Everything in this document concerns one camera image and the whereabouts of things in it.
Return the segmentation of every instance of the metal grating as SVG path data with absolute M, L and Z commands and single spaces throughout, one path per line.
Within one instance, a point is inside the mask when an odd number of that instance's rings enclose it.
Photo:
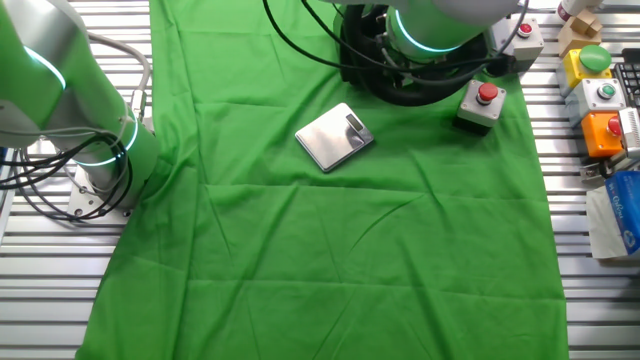
M 544 173 L 558 262 L 567 296 L 572 359 L 640 359 L 640 262 L 600 263 L 591 258 L 586 190 L 563 99 L 555 79 L 561 21 L 559 0 L 532 0 L 546 48 L 521 76 Z M 627 5 L 629 0 L 618 0 Z M 146 1 L 73 2 L 88 29 L 124 41 L 151 56 Z M 623 7 L 607 11 L 623 11 Z M 603 46 L 621 61 L 621 50 L 640 47 L 640 14 L 605 13 Z M 93 45 L 98 63 L 129 100 L 141 66 L 116 50 Z M 48 143 L 32 153 L 51 153 Z M 63 174 L 40 186 L 65 205 L 71 183 Z M 103 221 L 74 227 L 39 216 L 16 195 L 0 246 L 0 359 L 72 359 L 81 344 L 100 278 L 121 225 Z

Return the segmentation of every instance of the orange box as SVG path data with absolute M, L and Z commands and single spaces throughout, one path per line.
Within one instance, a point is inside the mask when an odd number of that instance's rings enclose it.
M 612 119 L 618 119 L 617 112 L 592 112 L 582 119 L 582 131 L 590 157 L 610 157 L 622 151 L 622 137 L 609 129 Z

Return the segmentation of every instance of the red push button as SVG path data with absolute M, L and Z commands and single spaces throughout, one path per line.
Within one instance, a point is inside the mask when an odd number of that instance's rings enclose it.
M 478 89 L 478 101 L 483 105 L 491 103 L 496 97 L 498 97 L 498 87 L 492 83 L 484 83 Z
M 533 27 L 529 24 L 522 24 L 518 29 L 518 35 L 521 38 L 528 38 L 529 36 L 531 36 L 532 32 L 533 32 Z
M 616 117 L 612 117 L 607 124 L 607 131 L 613 136 L 622 135 L 622 128 L 620 127 L 620 119 Z

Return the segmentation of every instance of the silver square object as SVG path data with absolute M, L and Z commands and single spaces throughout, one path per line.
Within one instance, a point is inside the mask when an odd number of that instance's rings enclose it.
M 300 129 L 296 138 L 324 172 L 373 141 L 369 129 L 345 103 Z

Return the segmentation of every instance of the green tablecloth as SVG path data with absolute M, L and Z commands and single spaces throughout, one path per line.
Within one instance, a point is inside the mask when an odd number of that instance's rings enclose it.
M 336 59 L 298 1 L 302 47 Z M 330 22 L 330 5 L 314 3 Z M 162 155 L 79 359 L 567 359 L 548 204 L 517 77 L 484 138 L 461 93 L 399 108 L 274 33 L 257 0 L 152 0 Z M 294 133 L 347 102 L 376 143 L 323 174 Z

